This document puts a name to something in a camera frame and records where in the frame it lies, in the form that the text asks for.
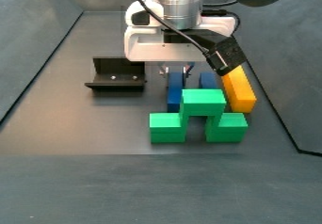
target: block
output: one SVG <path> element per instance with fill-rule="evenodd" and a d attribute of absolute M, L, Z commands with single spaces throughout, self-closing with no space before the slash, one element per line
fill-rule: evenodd
<path fill-rule="evenodd" d="M 180 113 L 150 114 L 150 131 L 152 133 L 185 133 Z"/>
<path fill-rule="evenodd" d="M 185 143 L 186 134 L 184 133 L 152 133 L 152 143 Z"/>
<path fill-rule="evenodd" d="M 186 129 L 180 113 L 150 114 L 152 143 L 185 143 Z"/>
<path fill-rule="evenodd" d="M 218 88 L 214 72 L 202 72 L 200 77 L 200 88 Z"/>
<path fill-rule="evenodd" d="M 178 113 L 184 96 L 184 73 L 169 73 L 168 112 Z"/>
<path fill-rule="evenodd" d="M 222 116 L 226 97 L 221 89 L 185 89 L 181 105 L 182 119 L 189 116 Z"/>
<path fill-rule="evenodd" d="M 232 111 L 250 113 L 257 103 L 257 97 L 242 66 L 236 68 L 222 79 Z"/>
<path fill-rule="evenodd" d="M 242 113 L 225 113 L 220 124 L 216 117 L 209 117 L 206 122 L 208 142 L 241 142 L 248 132 L 248 120 Z"/>

